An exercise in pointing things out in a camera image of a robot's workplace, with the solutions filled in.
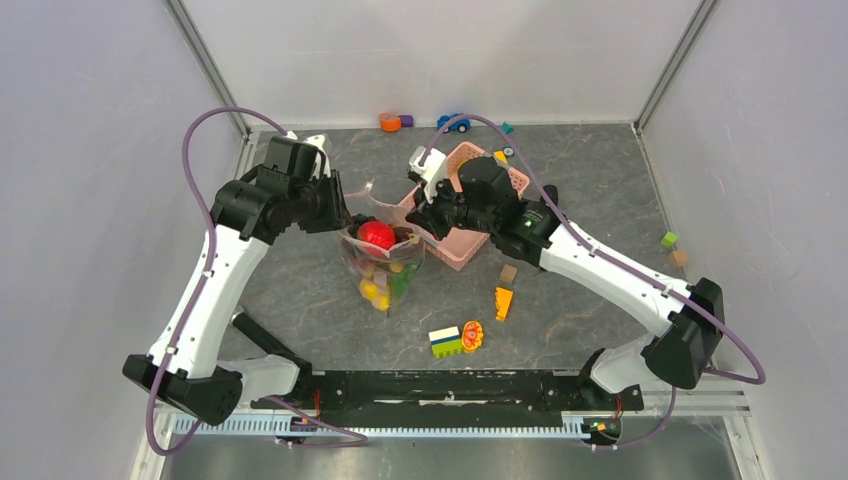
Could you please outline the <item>green white bok choy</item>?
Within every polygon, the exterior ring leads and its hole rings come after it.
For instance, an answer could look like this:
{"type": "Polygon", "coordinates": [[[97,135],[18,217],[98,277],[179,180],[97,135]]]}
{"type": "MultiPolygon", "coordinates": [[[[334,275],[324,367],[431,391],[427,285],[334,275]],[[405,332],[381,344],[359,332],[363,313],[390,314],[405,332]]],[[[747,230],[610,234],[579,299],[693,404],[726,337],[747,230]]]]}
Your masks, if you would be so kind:
{"type": "Polygon", "coordinates": [[[392,262],[389,264],[388,291],[390,303],[397,303],[406,295],[420,266],[420,262],[392,262]]]}

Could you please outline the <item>dark red apple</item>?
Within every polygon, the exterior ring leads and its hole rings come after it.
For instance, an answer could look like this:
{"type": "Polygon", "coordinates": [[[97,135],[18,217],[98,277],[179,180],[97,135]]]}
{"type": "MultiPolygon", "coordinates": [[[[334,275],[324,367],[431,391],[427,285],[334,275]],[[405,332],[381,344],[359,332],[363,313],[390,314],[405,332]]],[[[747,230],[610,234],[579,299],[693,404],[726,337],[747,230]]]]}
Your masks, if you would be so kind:
{"type": "Polygon", "coordinates": [[[393,228],[395,246],[412,245],[419,241],[418,234],[409,227],[396,226],[393,228]]]}

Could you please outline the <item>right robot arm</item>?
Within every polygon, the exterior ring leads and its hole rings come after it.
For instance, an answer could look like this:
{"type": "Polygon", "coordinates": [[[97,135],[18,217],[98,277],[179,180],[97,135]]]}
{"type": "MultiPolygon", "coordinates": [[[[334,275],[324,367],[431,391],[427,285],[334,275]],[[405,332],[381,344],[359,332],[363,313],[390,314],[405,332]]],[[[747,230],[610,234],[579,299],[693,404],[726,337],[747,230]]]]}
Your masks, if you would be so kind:
{"type": "Polygon", "coordinates": [[[419,188],[409,222],[437,239],[451,230],[488,235],[504,255],[573,280],[635,318],[646,335],[596,352],[577,382],[580,400],[602,408],[617,393],[650,380],[691,390],[723,335],[705,318],[721,320],[721,288],[708,279],[691,285],[662,275],[601,243],[573,222],[561,223],[543,200],[519,197],[506,168],[492,157],[462,164],[454,189],[447,158],[417,150],[408,176],[419,188]]]}

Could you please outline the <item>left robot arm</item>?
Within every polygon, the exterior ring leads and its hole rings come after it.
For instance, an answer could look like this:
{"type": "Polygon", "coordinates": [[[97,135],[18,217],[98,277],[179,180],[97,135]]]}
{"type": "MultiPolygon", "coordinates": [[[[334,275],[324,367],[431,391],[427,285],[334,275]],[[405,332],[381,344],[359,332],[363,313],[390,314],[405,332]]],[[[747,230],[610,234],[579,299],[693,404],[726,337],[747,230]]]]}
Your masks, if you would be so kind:
{"type": "Polygon", "coordinates": [[[295,408],[312,399],[314,381],[293,354],[271,347],[261,358],[221,361],[219,351],[244,288],[275,239],[291,225],[306,233],[344,226],[348,213],[327,142],[324,134],[275,136],[262,164],[218,190],[210,212],[214,232],[204,239],[191,285],[149,351],[127,357],[126,378],[145,390],[156,387],[159,400],[210,426],[266,396],[295,408]],[[197,281],[204,283],[199,295],[197,281]]]}

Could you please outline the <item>yellow lemon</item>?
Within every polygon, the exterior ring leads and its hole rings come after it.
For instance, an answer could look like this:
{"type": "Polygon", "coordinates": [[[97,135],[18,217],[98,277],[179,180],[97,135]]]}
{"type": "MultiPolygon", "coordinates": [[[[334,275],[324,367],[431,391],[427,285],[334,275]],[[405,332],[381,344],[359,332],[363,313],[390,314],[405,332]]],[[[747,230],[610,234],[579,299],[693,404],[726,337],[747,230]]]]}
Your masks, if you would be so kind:
{"type": "Polygon", "coordinates": [[[391,305],[391,297],[385,288],[380,287],[369,278],[362,278],[358,285],[361,296],[375,309],[387,312],[391,305]]]}

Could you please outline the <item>clear zip top bag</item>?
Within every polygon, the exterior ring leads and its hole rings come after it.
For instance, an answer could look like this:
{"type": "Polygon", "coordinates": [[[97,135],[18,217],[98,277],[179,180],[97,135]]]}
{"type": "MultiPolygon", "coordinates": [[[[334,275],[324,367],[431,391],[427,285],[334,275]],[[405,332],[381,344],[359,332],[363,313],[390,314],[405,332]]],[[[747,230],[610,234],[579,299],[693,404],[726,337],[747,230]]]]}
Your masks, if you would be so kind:
{"type": "MultiPolygon", "coordinates": [[[[369,278],[388,291],[390,263],[420,262],[422,266],[425,259],[425,242],[421,237],[420,229],[405,220],[409,209],[402,205],[390,204],[377,199],[373,196],[373,188],[374,182],[370,180],[361,189],[344,195],[351,218],[347,226],[335,234],[340,257],[350,272],[358,292],[358,285],[362,278],[369,278]],[[358,227],[370,220],[387,223],[393,228],[396,226],[412,228],[418,234],[419,241],[412,245],[394,245],[382,255],[370,255],[363,250],[364,243],[356,238],[358,227]]],[[[404,297],[397,303],[391,303],[387,312],[375,309],[367,300],[362,298],[376,311],[388,317],[394,313],[404,297]]]]}

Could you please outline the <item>small red apple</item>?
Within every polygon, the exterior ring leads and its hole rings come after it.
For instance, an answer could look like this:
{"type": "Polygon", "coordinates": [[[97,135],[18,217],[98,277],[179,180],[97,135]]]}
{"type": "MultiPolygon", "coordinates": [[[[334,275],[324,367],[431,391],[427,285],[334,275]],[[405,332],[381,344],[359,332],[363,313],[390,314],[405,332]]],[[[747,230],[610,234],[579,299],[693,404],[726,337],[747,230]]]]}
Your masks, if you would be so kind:
{"type": "Polygon", "coordinates": [[[397,243],[393,227],[378,220],[370,220],[360,225],[356,238],[364,243],[363,250],[370,255],[382,255],[397,243]]]}

